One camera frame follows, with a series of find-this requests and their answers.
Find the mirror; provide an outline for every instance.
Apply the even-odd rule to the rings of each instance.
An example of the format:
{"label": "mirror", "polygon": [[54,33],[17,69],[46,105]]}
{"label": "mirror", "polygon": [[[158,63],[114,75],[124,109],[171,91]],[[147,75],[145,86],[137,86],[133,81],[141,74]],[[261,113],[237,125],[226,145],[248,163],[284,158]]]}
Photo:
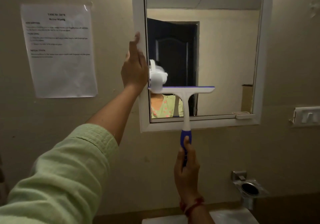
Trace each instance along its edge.
{"label": "mirror", "polygon": [[[163,86],[216,87],[190,97],[190,116],[251,113],[262,0],[145,1],[148,59],[167,74]],[[149,103],[152,119],[183,116],[174,95],[150,93]]]}

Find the hand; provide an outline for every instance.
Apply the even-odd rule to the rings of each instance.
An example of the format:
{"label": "hand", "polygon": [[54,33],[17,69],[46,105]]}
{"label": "hand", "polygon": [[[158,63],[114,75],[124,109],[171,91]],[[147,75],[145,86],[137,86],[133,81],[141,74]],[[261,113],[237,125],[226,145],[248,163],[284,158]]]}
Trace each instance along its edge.
{"label": "hand", "polygon": [[177,186],[181,200],[186,204],[193,204],[196,198],[201,197],[198,193],[198,173],[200,165],[196,158],[196,151],[189,143],[189,137],[184,138],[184,146],[188,151],[188,161],[183,166],[184,150],[180,147],[176,164],[174,166],[174,182]]}
{"label": "hand", "polygon": [[148,64],[143,53],[137,49],[139,40],[140,33],[137,32],[129,43],[129,52],[121,70],[124,87],[131,87],[137,96],[148,82]]}

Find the mirror frame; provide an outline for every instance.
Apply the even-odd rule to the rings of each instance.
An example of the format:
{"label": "mirror frame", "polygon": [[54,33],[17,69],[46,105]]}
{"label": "mirror frame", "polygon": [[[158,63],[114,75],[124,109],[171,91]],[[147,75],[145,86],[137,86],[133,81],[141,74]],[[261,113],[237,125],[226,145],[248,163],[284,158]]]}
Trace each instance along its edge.
{"label": "mirror frame", "polygon": [[[141,34],[138,47],[147,55],[147,7],[146,0],[132,0],[134,30]],[[262,0],[255,75],[253,82],[252,113],[246,115],[210,115],[190,117],[192,129],[223,126],[258,125],[261,121],[265,68],[267,63],[267,42],[271,22],[272,0]],[[150,94],[145,87],[139,96],[139,118],[141,132],[181,130],[183,117],[151,119]]]}

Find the white paper sheet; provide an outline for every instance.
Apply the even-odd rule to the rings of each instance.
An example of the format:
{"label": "white paper sheet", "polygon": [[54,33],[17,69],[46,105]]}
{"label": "white paper sheet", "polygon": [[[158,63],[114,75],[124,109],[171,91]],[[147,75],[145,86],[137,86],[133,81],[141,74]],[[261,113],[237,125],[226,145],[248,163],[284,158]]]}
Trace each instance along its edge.
{"label": "white paper sheet", "polygon": [[22,5],[21,19],[36,97],[96,96],[90,8]]}

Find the door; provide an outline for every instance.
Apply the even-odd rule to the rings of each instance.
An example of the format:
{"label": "door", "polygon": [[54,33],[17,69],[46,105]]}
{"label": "door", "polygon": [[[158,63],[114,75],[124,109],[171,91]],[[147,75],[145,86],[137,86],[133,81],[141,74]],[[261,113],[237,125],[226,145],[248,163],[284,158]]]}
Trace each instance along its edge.
{"label": "door", "polygon": [[[166,87],[197,86],[197,24],[175,24],[147,19],[149,59],[168,73]],[[190,116],[194,116],[195,97],[189,99]]]}

